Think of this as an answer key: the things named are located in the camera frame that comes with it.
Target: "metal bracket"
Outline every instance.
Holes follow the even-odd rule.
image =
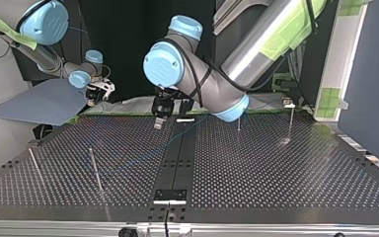
[[[346,101],[344,101],[343,99],[340,99],[340,105],[339,105],[339,108],[340,108],[341,110],[346,111],[346,110],[348,109],[348,107],[349,107],[349,103],[346,102]]]
[[[192,230],[190,227],[181,227],[179,237],[192,237]]]
[[[213,32],[218,36],[246,9],[255,5],[269,6],[273,0],[225,0],[214,15]]]
[[[137,228],[138,237],[151,237],[148,227],[138,227]]]
[[[154,204],[179,205],[187,203],[186,190],[158,190],[156,191]]]

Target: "yellow-green sticker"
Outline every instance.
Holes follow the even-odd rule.
[[[312,0],[312,3],[315,17],[318,17],[325,8],[326,0]],[[307,2],[292,1],[290,4],[293,10],[273,29],[273,33],[261,48],[261,53],[274,61],[288,49],[296,48],[312,33]]]
[[[1,19],[0,19],[0,32],[7,35],[13,41],[16,41],[20,44],[23,44],[23,45],[31,48],[32,50],[36,50],[36,48],[37,48],[38,44],[37,44],[35,39],[17,33],[16,31],[14,31],[10,26],[8,26],[8,24],[6,24]]]

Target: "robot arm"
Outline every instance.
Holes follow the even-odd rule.
[[[220,119],[238,119],[250,101],[246,91],[285,52],[312,33],[310,20],[322,13],[327,1],[266,2],[269,7],[221,68],[194,54],[202,25],[188,17],[174,17],[168,34],[144,58],[146,77],[159,87],[177,87]]]
[[[63,61],[50,47],[61,41],[68,29],[69,14],[56,0],[0,0],[0,20],[17,33],[35,40],[32,49],[14,41],[4,33],[0,37],[38,65],[39,70],[59,78],[69,79],[72,86],[87,87],[90,106],[99,100],[107,100],[115,90],[114,84],[103,78],[103,55],[90,50],[82,64]]]

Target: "metal pole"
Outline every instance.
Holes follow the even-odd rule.
[[[97,177],[98,186],[100,191],[103,192],[103,185],[101,184],[100,173],[98,172],[97,161],[95,159],[94,150],[89,148],[89,155],[91,156],[92,164],[94,165],[95,176]]]
[[[238,131],[240,131],[240,130],[241,130],[241,119],[238,118]]]
[[[38,162],[37,162],[37,159],[36,159],[36,156],[34,154],[33,149],[29,148],[29,151],[30,151],[30,155],[31,155],[33,162],[34,162],[34,166],[36,167],[36,169],[39,169],[39,165],[38,165]]]
[[[295,107],[291,109],[290,127],[293,125]]]

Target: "green tape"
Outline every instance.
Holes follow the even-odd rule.
[[[4,33],[7,37],[11,38],[13,41],[23,44],[32,50],[36,50],[37,48],[38,44],[35,39],[17,33],[1,19],[0,19],[0,32]]]
[[[315,16],[318,17],[326,0],[312,0]],[[276,61],[289,48],[296,48],[306,37],[312,33],[309,12],[306,1],[293,1],[293,10],[288,16],[281,14],[285,19],[274,29],[268,40],[264,43],[260,52]]]
[[[364,0],[343,0],[341,3],[340,16],[358,16],[365,3]]]
[[[341,89],[323,88],[316,111],[317,118],[333,119],[340,104]]]

